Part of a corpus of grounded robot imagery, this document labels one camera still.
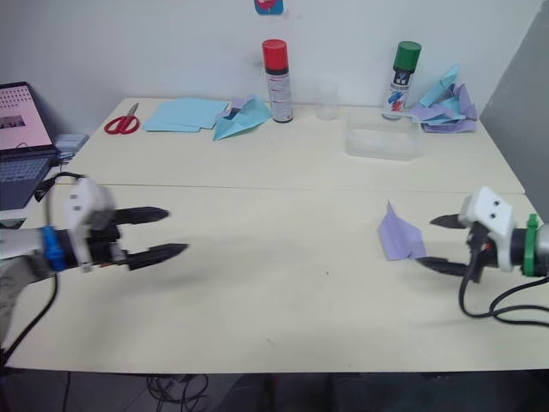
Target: red cap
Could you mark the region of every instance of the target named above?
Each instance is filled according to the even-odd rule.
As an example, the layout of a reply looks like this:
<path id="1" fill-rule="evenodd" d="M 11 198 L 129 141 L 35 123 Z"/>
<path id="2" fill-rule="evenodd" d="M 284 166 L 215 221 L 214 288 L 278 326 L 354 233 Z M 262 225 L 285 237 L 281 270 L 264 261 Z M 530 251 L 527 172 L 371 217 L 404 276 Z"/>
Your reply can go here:
<path id="1" fill-rule="evenodd" d="M 263 41 L 263 61 L 267 69 L 287 69 L 288 46 L 286 41 L 277 39 Z"/>

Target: floor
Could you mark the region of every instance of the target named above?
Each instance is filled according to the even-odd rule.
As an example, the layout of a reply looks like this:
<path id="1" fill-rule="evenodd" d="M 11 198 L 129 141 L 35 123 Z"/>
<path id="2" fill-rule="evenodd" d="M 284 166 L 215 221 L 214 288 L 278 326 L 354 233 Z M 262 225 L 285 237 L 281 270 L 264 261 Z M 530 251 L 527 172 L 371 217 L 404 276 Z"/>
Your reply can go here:
<path id="1" fill-rule="evenodd" d="M 221 399 L 240 377 L 209 375 L 208 411 L 217 410 Z M 2 387 L 10 412 L 62 410 L 66 372 L 19 371 L 4 377 Z M 369 412 L 542 412 L 549 410 L 549 390 L 543 379 L 527 372 L 365 373 L 362 398 Z M 324 373 L 278 374 L 277 411 L 326 410 L 328 375 Z M 154 412 L 157 402 L 149 395 L 146 379 L 105 373 L 72 373 L 68 412 Z M 166 405 L 163 412 L 179 411 Z"/>

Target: green spray can cap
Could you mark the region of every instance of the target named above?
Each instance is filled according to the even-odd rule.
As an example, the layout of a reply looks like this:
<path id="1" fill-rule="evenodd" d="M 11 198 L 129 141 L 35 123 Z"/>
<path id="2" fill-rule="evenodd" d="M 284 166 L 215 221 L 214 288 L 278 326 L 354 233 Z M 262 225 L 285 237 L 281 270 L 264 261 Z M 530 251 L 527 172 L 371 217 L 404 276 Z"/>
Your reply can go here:
<path id="1" fill-rule="evenodd" d="M 396 50 L 395 69 L 407 70 L 414 72 L 418 65 L 419 53 L 421 52 L 421 44 L 415 41 L 401 41 Z"/>

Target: black cable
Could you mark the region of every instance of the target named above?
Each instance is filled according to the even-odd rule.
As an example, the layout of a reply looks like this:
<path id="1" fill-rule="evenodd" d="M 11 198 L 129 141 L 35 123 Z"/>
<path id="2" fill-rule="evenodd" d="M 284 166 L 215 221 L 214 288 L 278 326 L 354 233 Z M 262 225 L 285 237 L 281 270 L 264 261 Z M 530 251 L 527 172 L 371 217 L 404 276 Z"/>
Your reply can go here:
<path id="1" fill-rule="evenodd" d="M 46 199 L 45 199 L 45 224 L 46 224 L 46 226 L 51 225 L 51 201 L 50 201 L 51 192 L 49 190 L 55 184 L 56 179 L 59 178 L 59 177 L 62 177 L 62 176 L 69 176 L 69 177 L 73 177 L 75 179 L 79 179 L 79 178 L 83 177 L 80 174 L 61 172 L 61 173 L 58 173 L 55 176 L 53 176 L 53 178 L 49 179 L 53 182 L 53 184 L 49 186 L 47 196 L 46 196 Z M 0 368 L 3 369 L 7 365 L 9 358 L 15 352 L 15 350 L 19 347 L 19 345 L 21 344 L 23 339 L 25 339 L 25 337 L 27 337 L 27 335 L 34 328 L 34 326 L 36 326 L 36 324 L 44 317 L 44 315 L 47 314 L 47 312 L 50 310 L 51 306 L 55 302 L 55 299 L 57 298 L 58 293 L 59 293 L 59 278 L 57 276 L 57 273 L 54 273 L 53 274 L 53 288 L 52 288 L 52 291 L 51 291 L 50 299 L 47 301 L 47 303 L 45 304 L 44 308 L 40 311 L 40 313 L 38 315 L 36 315 L 36 317 L 30 322 L 30 324 L 28 324 L 27 327 L 19 334 L 19 336 L 14 340 L 14 342 L 9 346 L 9 348 L 5 352 L 2 352 L 2 359 L 0 361 Z"/>
<path id="2" fill-rule="evenodd" d="M 181 402 L 181 411 L 180 412 L 184 412 L 184 407 L 187 409 L 187 412 L 194 412 L 195 407 L 197 406 L 197 404 L 200 402 L 201 399 L 208 399 L 208 396 L 203 395 L 203 393 L 208 388 L 209 378 L 208 378 L 208 375 L 205 375 L 205 374 L 203 374 L 202 376 L 204 377 L 204 386 L 192 397 L 187 397 L 187 389 L 189 389 L 189 385 L 190 385 L 191 380 L 185 383 L 185 386 L 183 388 L 183 395 L 182 395 L 182 398 L 185 400 L 185 402 L 184 403 Z M 194 402 L 190 408 L 187 405 L 187 403 L 189 403 L 189 402 Z M 202 409 L 199 409 L 198 411 L 199 412 L 205 412 L 207 410 L 207 406 L 208 405 L 202 407 Z"/>
<path id="3" fill-rule="evenodd" d="M 69 400 L 70 371 L 67 372 L 67 383 L 65 384 L 65 394 L 63 396 L 63 412 L 67 410 L 67 401 Z"/>
<path id="4" fill-rule="evenodd" d="M 188 394 L 190 389 L 191 382 L 196 381 L 198 376 L 204 378 L 204 384 L 199 391 L 193 395 Z M 183 383 L 183 391 L 181 398 L 174 397 L 172 393 L 175 391 L 177 384 Z M 158 401 L 156 405 L 156 411 L 160 412 L 165 403 L 172 403 L 180 405 L 182 412 L 205 412 L 208 408 L 208 404 L 203 406 L 201 409 L 196 409 L 197 405 L 201 400 L 209 400 L 209 396 L 204 395 L 204 392 L 207 390 L 209 384 L 208 375 L 185 375 L 182 381 L 177 381 L 174 378 L 168 377 L 148 377 L 147 378 L 147 389 L 149 394 Z"/>
<path id="5" fill-rule="evenodd" d="M 462 279 L 462 283 L 460 285 L 460 291 L 458 295 L 458 300 L 460 304 L 460 308 L 462 309 L 462 312 L 465 313 L 470 318 L 495 318 L 496 320 L 506 323 L 506 324 L 521 324 L 521 325 L 531 325 L 531 326 L 544 326 L 549 327 L 548 322 L 542 322 L 537 320 L 512 320 L 512 319 L 506 319 L 506 318 L 500 318 L 499 315 L 503 313 L 508 312 L 515 312 L 515 311 L 523 311 L 523 310 L 537 310 L 537 311 L 543 311 L 543 312 L 549 312 L 549 308 L 545 306 L 539 306 L 539 305 L 514 305 L 514 306 L 507 306 L 502 307 L 500 309 L 496 309 L 496 306 L 505 298 L 509 297 L 510 295 L 520 292 L 521 290 L 532 288 L 534 286 L 539 286 L 544 283 L 549 282 L 549 276 L 545 277 L 541 280 L 526 283 L 520 286 L 517 286 L 515 288 L 512 288 L 506 292 L 503 292 L 500 294 L 491 304 L 490 309 L 488 312 L 484 313 L 472 313 L 465 307 L 465 292 L 467 290 L 467 285 L 469 282 L 473 279 L 474 273 L 477 270 L 477 265 L 479 264 L 479 254 L 480 249 L 476 247 L 471 248 L 471 260 L 469 262 L 469 266 L 467 268 L 467 271 L 465 273 L 465 276 Z"/>
<path id="6" fill-rule="evenodd" d="M 63 166 L 66 166 L 69 164 L 69 161 L 66 161 L 66 160 L 62 160 L 59 162 L 59 172 L 62 173 L 63 172 Z"/>
<path id="7" fill-rule="evenodd" d="M 38 315 L 31 321 L 30 324 L 27 325 L 27 327 L 19 334 L 19 336 L 14 340 L 14 342 L 11 344 L 11 346 L 3 353 L 2 358 L 2 367 L 5 367 L 8 363 L 8 359 L 10 356 L 15 352 L 17 347 L 21 344 L 23 339 L 27 337 L 28 333 L 33 329 L 34 326 L 44 317 L 44 315 L 50 310 L 51 305 L 53 305 L 53 302 L 57 298 L 57 294 L 59 291 L 59 280 L 57 279 L 57 273 L 53 275 L 53 290 L 51 291 L 51 296 L 48 302 L 45 304 L 44 309 L 40 311 Z"/>

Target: spray can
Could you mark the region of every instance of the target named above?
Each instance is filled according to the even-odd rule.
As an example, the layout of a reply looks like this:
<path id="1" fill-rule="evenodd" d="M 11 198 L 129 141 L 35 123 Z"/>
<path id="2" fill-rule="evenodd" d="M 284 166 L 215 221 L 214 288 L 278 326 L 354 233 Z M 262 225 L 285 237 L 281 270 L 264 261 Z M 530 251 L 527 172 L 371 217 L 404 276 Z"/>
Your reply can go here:
<path id="1" fill-rule="evenodd" d="M 401 41 L 396 50 L 395 62 L 393 70 L 395 75 L 393 81 L 389 85 L 389 94 L 383 103 L 385 110 L 391 112 L 399 112 L 404 108 L 412 74 L 418 64 L 421 45 L 415 41 Z M 396 120 L 400 116 L 383 115 L 384 118 Z"/>
<path id="2" fill-rule="evenodd" d="M 273 120 L 287 123 L 293 119 L 287 44 L 270 39 L 263 41 L 262 47 Z"/>

